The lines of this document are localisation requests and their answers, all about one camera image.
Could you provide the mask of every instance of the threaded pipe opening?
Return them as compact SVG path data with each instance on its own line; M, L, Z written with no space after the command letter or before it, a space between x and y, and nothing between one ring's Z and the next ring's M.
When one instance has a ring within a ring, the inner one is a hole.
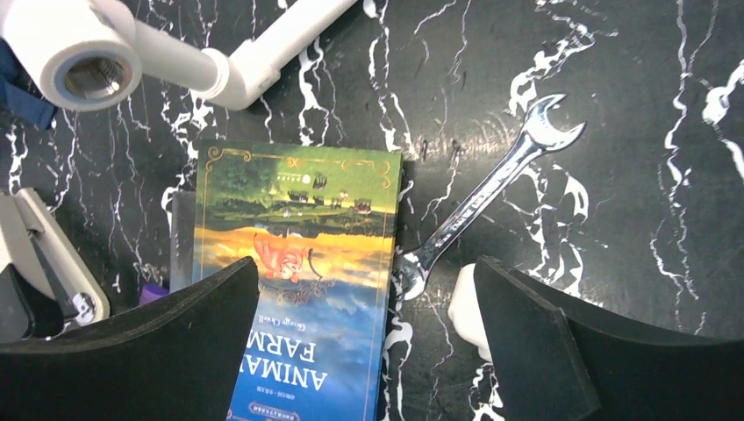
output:
M102 100L115 96L132 82L132 70L108 57L88 57L75 63L64 76L65 88L77 98Z

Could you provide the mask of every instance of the white pipe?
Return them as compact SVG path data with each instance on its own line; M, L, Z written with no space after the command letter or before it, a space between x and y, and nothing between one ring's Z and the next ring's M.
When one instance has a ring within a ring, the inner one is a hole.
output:
M0 36L49 102L76 111L120 102L140 83L128 39L88 0L3 0Z
M356 0L297 0L256 40L247 39L229 61L219 62L221 53L207 48L218 62L224 86L207 92L194 92L228 110L242 110L255 102L279 80L281 69L322 31L348 10ZM241 79L243 89L230 89Z
M139 20L134 24L134 49L142 60L142 73L195 90L214 85L218 70L209 55Z
M0 37L42 95L61 108L108 108L150 75L242 110L354 3L297 0L229 57L214 48L199 51L137 21L119 0L0 0Z
M254 41L273 68L283 68L356 0L298 0Z

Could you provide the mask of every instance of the wrench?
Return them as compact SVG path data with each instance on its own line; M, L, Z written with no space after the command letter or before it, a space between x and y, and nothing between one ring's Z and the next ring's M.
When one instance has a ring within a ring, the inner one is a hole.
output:
M460 203L423 246L396 258L393 275L401 282L404 300L411 300L424 292L426 281L437 259L478 218L493 199L517 178L530 161L559 151L581 136L586 122L562 132L555 129L547 120L547 112L565 97L565 94L544 96L533 103L527 109L517 141L501 162L478 184L468 198Z

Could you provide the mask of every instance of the book cover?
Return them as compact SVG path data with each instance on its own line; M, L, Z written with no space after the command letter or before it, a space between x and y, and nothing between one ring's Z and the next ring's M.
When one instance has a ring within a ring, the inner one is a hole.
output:
M227 419L376 419L401 155L200 151L193 279L244 256L260 276Z

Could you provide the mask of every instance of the wrench jaw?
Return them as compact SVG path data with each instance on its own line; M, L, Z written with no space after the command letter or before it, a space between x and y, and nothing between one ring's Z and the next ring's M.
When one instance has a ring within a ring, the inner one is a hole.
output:
M544 96L527 109L521 135L529 136L545 152L560 151L574 143L586 127L586 122L583 122L567 131L558 130L547 119L547 112L565 97L566 94Z
M403 288L400 298L409 301L424 292L429 273L421 266L415 253L406 253L396 259L393 276L400 281Z

